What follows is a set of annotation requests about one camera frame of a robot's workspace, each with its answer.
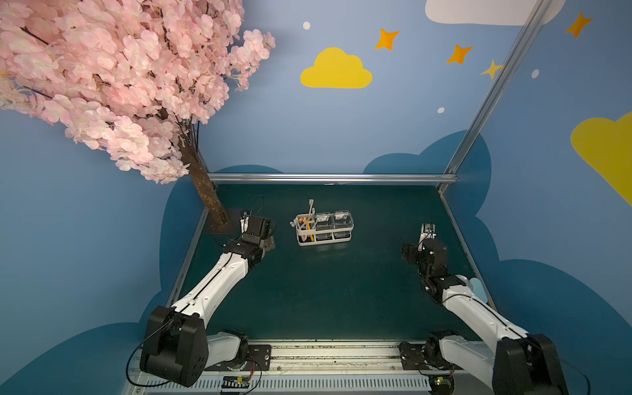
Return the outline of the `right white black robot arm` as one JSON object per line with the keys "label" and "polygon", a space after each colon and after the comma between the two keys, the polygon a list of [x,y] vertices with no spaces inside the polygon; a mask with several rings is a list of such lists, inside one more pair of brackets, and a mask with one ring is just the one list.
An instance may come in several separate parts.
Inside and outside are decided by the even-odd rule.
{"label": "right white black robot arm", "polygon": [[431,299],[481,339],[475,343],[452,330],[433,332],[423,347],[401,343],[403,359],[435,370],[459,367],[495,394],[569,392],[552,340],[512,324],[476,296],[465,276],[449,271],[447,248],[435,233],[422,234],[416,244],[404,244],[402,257],[416,265],[421,288]]}

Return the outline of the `light blue brush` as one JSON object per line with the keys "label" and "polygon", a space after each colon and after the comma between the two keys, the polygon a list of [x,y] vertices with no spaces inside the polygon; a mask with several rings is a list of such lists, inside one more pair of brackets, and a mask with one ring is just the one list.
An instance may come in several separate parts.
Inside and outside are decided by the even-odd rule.
{"label": "light blue brush", "polygon": [[484,304],[487,304],[489,299],[482,282],[477,277],[472,277],[469,279],[469,283],[473,294]]}

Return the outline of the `pink cherry blossom tree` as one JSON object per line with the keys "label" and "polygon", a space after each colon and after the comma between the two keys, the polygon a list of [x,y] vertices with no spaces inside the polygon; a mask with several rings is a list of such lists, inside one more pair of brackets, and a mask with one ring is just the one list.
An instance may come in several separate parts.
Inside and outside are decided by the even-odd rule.
{"label": "pink cherry blossom tree", "polygon": [[240,1],[4,1],[1,107],[61,123],[149,181],[189,176],[227,223],[198,140],[275,48],[244,19]]}

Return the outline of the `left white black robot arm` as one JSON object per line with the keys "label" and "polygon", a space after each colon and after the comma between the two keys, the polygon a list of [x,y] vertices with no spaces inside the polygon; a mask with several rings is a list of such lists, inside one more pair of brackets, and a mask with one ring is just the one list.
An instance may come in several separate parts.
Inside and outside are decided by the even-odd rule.
{"label": "left white black robot arm", "polygon": [[240,235],[222,246],[207,275],[171,306],[158,306],[146,323],[139,368],[163,384],[190,387],[204,370],[225,365],[241,370],[250,362],[248,337],[234,331],[207,336],[207,325],[230,291],[275,249],[276,223],[245,212]]}

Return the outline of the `aluminium frame upright post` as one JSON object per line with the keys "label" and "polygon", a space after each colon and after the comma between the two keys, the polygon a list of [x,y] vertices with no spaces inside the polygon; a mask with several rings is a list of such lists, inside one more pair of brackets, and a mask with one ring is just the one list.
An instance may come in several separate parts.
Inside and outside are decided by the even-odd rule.
{"label": "aluminium frame upright post", "polygon": [[545,25],[545,16],[552,5],[553,1],[551,0],[536,1],[533,10],[528,15],[523,28],[505,59],[504,66],[500,70],[498,77],[492,82],[490,90],[487,92],[481,107],[477,111],[471,125],[445,168],[444,176],[450,179],[453,184],[457,181],[457,172],[466,159],[467,154],[471,151],[473,144],[499,103],[500,98],[510,84],[513,75],[518,70],[533,41],[535,41],[541,28]]}

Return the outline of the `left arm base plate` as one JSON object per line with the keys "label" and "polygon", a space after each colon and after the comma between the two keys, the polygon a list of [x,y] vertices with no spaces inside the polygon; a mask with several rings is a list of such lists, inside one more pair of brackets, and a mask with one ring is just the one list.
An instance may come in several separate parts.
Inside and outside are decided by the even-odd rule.
{"label": "left arm base plate", "polygon": [[205,371],[251,371],[256,370],[268,371],[270,368],[272,347],[268,344],[264,345],[248,345],[241,347],[236,356],[232,360],[222,361],[209,365]]}

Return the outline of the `green circuit board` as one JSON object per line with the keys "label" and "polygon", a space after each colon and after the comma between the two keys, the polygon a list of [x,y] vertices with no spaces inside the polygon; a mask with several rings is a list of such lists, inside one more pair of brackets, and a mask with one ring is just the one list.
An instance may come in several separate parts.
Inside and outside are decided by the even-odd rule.
{"label": "green circuit board", "polygon": [[248,380],[245,376],[224,376],[221,379],[220,394],[247,393],[253,384],[253,380]]}
{"label": "green circuit board", "polygon": [[430,395],[453,395],[454,379],[447,376],[431,376],[429,377]]}

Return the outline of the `white toothbrush holder rack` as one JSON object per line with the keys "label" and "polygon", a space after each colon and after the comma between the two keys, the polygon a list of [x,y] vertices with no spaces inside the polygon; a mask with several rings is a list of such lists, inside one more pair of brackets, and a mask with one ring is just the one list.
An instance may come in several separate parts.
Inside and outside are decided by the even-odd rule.
{"label": "white toothbrush holder rack", "polygon": [[[307,213],[303,213],[296,217],[306,215]],[[306,231],[293,227],[296,231],[297,243],[301,247],[345,243],[352,239],[355,222],[349,211],[316,212],[315,209],[314,219],[311,222],[314,242],[303,243],[301,235],[306,234]]]}

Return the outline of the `left green circuit board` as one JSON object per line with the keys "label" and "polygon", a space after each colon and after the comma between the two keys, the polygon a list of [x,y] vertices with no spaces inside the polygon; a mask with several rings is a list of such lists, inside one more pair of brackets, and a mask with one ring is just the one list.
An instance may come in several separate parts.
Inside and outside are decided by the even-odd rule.
{"label": "left green circuit board", "polygon": [[253,380],[248,380],[245,376],[224,376],[221,379],[220,394],[247,393],[253,384]]}

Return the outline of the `right green circuit board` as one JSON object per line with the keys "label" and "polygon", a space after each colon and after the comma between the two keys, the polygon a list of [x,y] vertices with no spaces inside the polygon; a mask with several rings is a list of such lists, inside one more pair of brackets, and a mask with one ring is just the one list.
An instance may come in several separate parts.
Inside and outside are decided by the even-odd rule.
{"label": "right green circuit board", "polygon": [[430,395],[453,395],[454,379],[447,376],[431,376],[429,377]]}

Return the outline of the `aluminium frame back bar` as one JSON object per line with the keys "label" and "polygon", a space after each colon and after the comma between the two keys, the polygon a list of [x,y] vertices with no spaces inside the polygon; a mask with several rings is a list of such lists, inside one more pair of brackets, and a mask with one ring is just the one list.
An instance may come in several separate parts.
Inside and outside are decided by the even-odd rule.
{"label": "aluminium frame back bar", "polygon": [[232,184],[454,184],[454,174],[237,174],[209,173],[210,181]]}

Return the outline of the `aluminium rail front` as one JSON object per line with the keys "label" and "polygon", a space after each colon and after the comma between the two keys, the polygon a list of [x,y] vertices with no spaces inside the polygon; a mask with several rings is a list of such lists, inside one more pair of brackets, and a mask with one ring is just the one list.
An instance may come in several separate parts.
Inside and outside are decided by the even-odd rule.
{"label": "aluminium rail front", "polygon": [[492,390],[466,370],[403,370],[399,341],[253,341],[272,347],[268,371],[204,371],[190,387],[163,384],[141,372],[135,357],[124,394],[220,394],[224,376],[253,380],[242,394],[429,394],[429,377],[454,379],[454,394],[490,394]]}

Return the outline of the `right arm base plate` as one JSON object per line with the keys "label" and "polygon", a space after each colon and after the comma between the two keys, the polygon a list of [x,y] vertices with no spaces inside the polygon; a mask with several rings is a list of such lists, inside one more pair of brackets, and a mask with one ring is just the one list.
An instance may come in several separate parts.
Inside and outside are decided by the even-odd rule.
{"label": "right arm base plate", "polygon": [[434,342],[401,342],[398,351],[403,370],[445,370],[448,366]]}

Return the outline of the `tree base plate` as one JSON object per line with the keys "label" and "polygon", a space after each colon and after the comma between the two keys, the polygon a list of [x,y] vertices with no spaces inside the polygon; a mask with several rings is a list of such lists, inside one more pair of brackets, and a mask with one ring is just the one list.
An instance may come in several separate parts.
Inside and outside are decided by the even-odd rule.
{"label": "tree base plate", "polygon": [[220,224],[216,222],[213,212],[209,212],[202,231],[213,235],[238,235],[241,232],[241,213],[242,211],[238,208],[227,208],[225,210],[227,223]]}

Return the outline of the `yellow toothbrush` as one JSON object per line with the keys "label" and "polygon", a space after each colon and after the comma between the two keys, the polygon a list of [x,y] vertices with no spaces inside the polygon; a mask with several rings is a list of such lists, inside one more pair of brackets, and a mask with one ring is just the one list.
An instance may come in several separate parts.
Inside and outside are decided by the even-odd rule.
{"label": "yellow toothbrush", "polygon": [[301,230],[305,230],[306,234],[301,235],[301,240],[303,243],[306,242],[314,242],[314,233],[311,231],[311,215],[308,214],[307,216],[301,218],[300,223],[301,223]]}

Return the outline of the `grey white toothbrush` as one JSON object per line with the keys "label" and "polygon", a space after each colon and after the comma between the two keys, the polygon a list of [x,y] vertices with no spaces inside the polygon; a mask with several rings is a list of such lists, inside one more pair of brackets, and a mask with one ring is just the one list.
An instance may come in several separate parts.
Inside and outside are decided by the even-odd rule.
{"label": "grey white toothbrush", "polygon": [[314,209],[314,199],[309,200],[309,210],[306,215],[307,222],[310,222],[314,219],[315,209]]}

